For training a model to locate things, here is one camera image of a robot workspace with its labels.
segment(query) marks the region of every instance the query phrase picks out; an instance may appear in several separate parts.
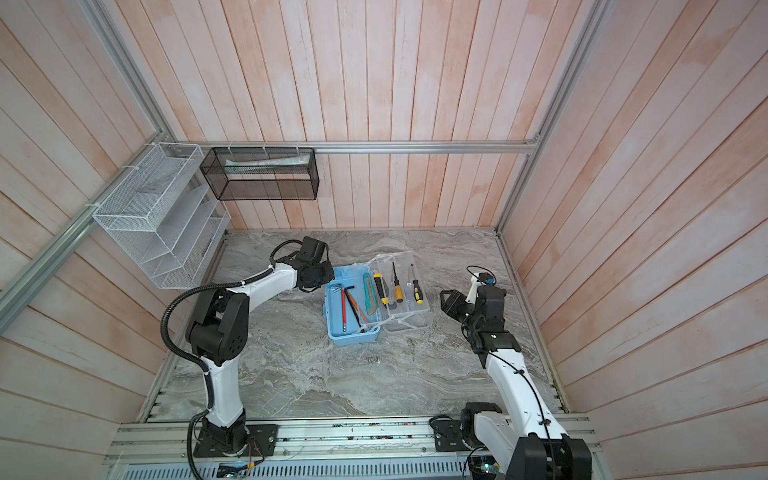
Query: white wire mesh basket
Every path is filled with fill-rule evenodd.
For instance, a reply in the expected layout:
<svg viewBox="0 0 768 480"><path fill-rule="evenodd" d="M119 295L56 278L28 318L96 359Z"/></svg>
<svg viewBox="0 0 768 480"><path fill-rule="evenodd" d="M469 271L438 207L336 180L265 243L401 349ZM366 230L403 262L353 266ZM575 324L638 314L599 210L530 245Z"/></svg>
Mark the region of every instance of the white wire mesh basket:
<svg viewBox="0 0 768 480"><path fill-rule="evenodd" d="M197 145L156 145L94 215L160 288L200 285L229 224L207 185L187 188L202 159Z"/></svg>
<svg viewBox="0 0 768 480"><path fill-rule="evenodd" d="M157 230L203 161L199 145L155 145L94 213L105 230Z"/></svg>

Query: marble surface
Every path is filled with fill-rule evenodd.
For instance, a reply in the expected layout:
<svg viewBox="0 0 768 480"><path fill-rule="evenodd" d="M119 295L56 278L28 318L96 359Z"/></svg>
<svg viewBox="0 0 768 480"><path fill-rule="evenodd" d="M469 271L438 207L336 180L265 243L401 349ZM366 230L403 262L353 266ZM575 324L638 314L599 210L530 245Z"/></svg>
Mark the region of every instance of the marble surface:
<svg viewBox="0 0 768 480"><path fill-rule="evenodd" d="M239 372L240 397L250 418L433 415L457 413L466 402L502 405L459 323L439 308L440 290L468 289L465 267L471 264L492 269L498 285L508 291L506 328L520 342L545 402L558 410L492 231L234 233L226 239L214 281L239 280L261 271L278 243L304 235L327 242L335 266L366 262L377 253L411 250L434 325L420 333L382 332L374 343L336 347L326 333L322 289L281 293L250 314ZM204 403L200 370L180 360L150 421L186 420Z"/></svg>

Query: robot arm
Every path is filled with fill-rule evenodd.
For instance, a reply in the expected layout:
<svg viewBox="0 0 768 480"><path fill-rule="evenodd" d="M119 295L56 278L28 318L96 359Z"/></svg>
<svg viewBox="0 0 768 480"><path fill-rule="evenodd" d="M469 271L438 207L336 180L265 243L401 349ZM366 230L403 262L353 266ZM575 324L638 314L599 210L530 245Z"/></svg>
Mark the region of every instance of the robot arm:
<svg viewBox="0 0 768 480"><path fill-rule="evenodd" d="M324 242L310 237L291 242L300 243L301 249L274 260L275 252L287 243L279 245L269 268L241 285L202 292L187 327L192 353L208 366L206 374L213 383L214 402L203 420L201 435L210 436L225 455L239 455L246 446L237 363L248 337L249 312L278 293L294 287L311 292L333 280Z"/></svg>
<svg viewBox="0 0 768 480"><path fill-rule="evenodd" d="M473 273L470 293L440 293L441 309L462 324L472 351L502 394L508 415L493 404L468 403L462 433L470 446L485 445L506 478L591 478L591 453L581 439L571 439L549 408L525 367L515 337L504 330L506 291L489 273Z"/></svg>

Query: wooden wall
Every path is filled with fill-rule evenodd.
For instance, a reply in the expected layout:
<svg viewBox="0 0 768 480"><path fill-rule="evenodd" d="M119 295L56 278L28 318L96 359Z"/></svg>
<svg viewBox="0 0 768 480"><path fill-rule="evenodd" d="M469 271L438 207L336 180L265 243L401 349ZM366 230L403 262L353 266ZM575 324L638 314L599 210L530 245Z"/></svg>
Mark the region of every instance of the wooden wall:
<svg viewBox="0 0 768 480"><path fill-rule="evenodd" d="M0 289L154 133L77 2L0 2ZM95 475L163 362L175 294L103 230L86 239L0 338L4 478Z"/></svg>
<svg viewBox="0 0 768 480"><path fill-rule="evenodd" d="M104 0L178 138L523 140L593 0ZM321 155L240 229L496 225L514 154Z"/></svg>
<svg viewBox="0 0 768 480"><path fill-rule="evenodd" d="M504 232L617 478L768 478L766 25L617 2Z"/></svg>

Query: toolbox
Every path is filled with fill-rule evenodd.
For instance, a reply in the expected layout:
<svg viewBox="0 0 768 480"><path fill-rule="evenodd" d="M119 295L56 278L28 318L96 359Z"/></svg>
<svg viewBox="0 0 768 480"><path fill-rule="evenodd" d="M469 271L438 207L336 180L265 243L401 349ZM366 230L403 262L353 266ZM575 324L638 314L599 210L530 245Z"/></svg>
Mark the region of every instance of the toolbox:
<svg viewBox="0 0 768 480"><path fill-rule="evenodd" d="M328 323L328 336L337 346L372 342L376 340L381 329L387 333L411 333L423 331L432 326L432 312L429 309L429 301L421 292L423 286L419 283L419 271L412 252L380 253L368 263L338 266L333 269L333 272L336 279L325 287L324 310ZM395 275L399 281L399 292L396 289ZM369 282L376 280L376 283L382 284L386 303L382 301L377 285L372 285L372 282L366 284L365 276L368 276ZM368 316L370 324L365 324L362 317L360 321L366 326L370 325L372 329L364 332L358 327L352 308L346 301L342 304L341 292L333 291L338 285L344 287L354 285L355 288L349 292L354 296L363 313ZM369 291L372 290L370 301L376 308L371 315L367 313L366 285ZM347 308L346 332L343 331L342 305Z"/></svg>

